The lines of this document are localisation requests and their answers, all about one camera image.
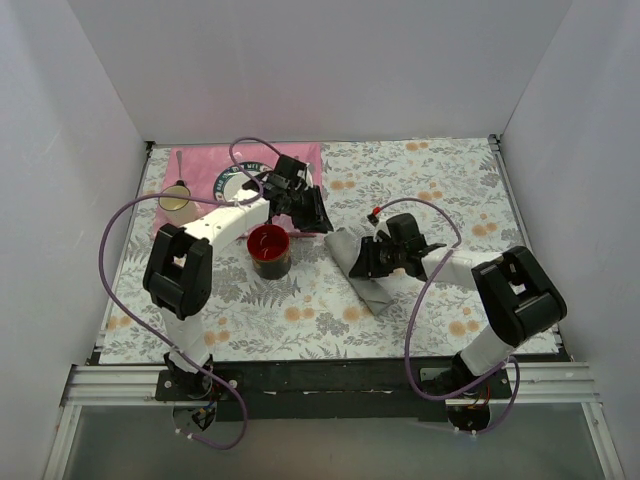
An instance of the white enclosure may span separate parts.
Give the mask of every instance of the white enclosure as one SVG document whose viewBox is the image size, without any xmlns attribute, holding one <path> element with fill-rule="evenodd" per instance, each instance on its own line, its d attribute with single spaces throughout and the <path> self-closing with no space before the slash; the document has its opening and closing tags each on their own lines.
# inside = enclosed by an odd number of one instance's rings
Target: white enclosure
<svg viewBox="0 0 640 480">
<path fill-rule="evenodd" d="M 65 0 L 0 2 L 0 44 L 0 477 L 31 479 L 69 366 L 95 341 L 98 242 L 135 193 L 144 144 Z"/>
<path fill-rule="evenodd" d="M 640 475 L 640 2 L 572 5 L 504 134 L 569 351 L 589 361 L 628 478 Z"/>
<path fill-rule="evenodd" d="M 69 3 L 138 131 L 159 143 L 500 133 L 570 4 Z"/>
<path fill-rule="evenodd" d="M 0 2 L 0 476 L 43 472 L 104 312 L 98 242 L 135 194 L 143 140 L 501 133 L 569 306 L 566 344 L 640 476 L 639 22 L 640 0 Z"/>
</svg>

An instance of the floral tablecloth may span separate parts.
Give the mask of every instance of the floral tablecloth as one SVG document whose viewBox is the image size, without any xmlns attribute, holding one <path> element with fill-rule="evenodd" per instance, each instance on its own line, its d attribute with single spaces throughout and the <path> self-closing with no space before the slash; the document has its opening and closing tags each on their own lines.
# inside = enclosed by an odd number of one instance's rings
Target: floral tablecloth
<svg viewBox="0 0 640 480">
<path fill-rule="evenodd" d="M 162 185 L 170 149 L 153 150 L 143 193 Z M 390 199 L 418 196 L 444 208 L 458 224 L 464 248 L 503 251 L 522 243 L 498 166 L 485 139 L 425 139 L 326 143 L 322 146 L 324 198 L 334 227 L 369 233 L 366 214 Z M 142 289 L 156 202 L 139 205 L 117 295 L 164 330 L 157 307 Z M 429 243 L 455 237 L 436 212 L 406 203 L 388 214 L 410 212 Z M 326 250 L 322 236 L 292 239 L 293 266 L 278 281 L 260 279 L 245 240 L 214 259 L 213 292 L 205 307 L 205 341 L 217 361 L 401 357 L 407 321 L 422 283 L 401 272 L 380 283 L 396 300 L 374 317 Z M 105 324 L 100 363 L 161 363 L 166 347 L 117 307 Z M 474 291 L 435 284 L 413 334 L 413 355 L 453 355 L 487 324 Z M 551 331 L 521 353 L 557 352 Z"/>
</svg>

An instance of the cable connector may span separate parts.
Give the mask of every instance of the cable connector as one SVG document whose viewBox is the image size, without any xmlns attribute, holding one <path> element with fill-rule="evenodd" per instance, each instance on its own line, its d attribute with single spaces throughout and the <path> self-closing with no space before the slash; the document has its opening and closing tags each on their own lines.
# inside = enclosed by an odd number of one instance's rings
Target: cable connector
<svg viewBox="0 0 640 480">
<path fill-rule="evenodd" d="M 374 227 L 378 226 L 378 224 L 380 223 L 380 219 L 378 218 L 379 214 L 380 214 L 380 207 L 376 207 L 373 209 L 373 211 L 369 215 L 367 215 L 367 220 L 369 220 L 369 223 Z"/>
</svg>

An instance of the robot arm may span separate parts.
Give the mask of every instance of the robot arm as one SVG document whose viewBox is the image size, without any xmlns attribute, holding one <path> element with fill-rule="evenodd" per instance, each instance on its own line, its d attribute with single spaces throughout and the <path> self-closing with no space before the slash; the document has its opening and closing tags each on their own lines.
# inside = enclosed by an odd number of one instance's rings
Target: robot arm
<svg viewBox="0 0 640 480">
<path fill-rule="evenodd" d="M 415 218 L 400 214 L 378 225 L 376 238 L 361 239 L 349 276 L 383 277 L 402 267 L 426 281 L 447 253 L 443 247 L 428 245 Z M 489 325 L 454 356 L 450 370 L 430 383 L 432 393 L 468 385 L 567 314 L 564 299 L 526 247 L 501 253 L 455 250 L 436 281 L 477 290 Z"/>
<path fill-rule="evenodd" d="M 307 165 L 281 155 L 273 171 L 259 176 L 263 198 L 248 205 L 217 208 L 181 228 L 160 228 L 151 250 L 143 287 L 160 308 L 169 338 L 200 366 L 209 362 L 201 311 L 211 295 L 213 258 L 229 243 L 276 215 L 289 215 L 302 232 L 333 230 L 320 188 L 313 186 Z M 247 182 L 232 202 L 255 196 L 257 186 Z M 165 362 L 176 383 L 194 396 L 208 391 L 206 378 L 177 352 Z"/>
</svg>

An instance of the gray cloth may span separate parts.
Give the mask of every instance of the gray cloth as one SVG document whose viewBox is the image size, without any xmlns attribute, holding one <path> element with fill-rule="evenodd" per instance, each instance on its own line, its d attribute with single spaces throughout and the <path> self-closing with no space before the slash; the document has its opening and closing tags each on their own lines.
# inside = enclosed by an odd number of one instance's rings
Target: gray cloth
<svg viewBox="0 0 640 480">
<path fill-rule="evenodd" d="M 344 276 L 374 315 L 382 313 L 391 305 L 393 302 L 391 295 L 375 280 L 349 278 L 349 271 L 358 258 L 359 246 L 356 243 L 356 239 L 349 232 L 341 228 L 337 232 L 325 235 L 324 243 Z"/>
</svg>

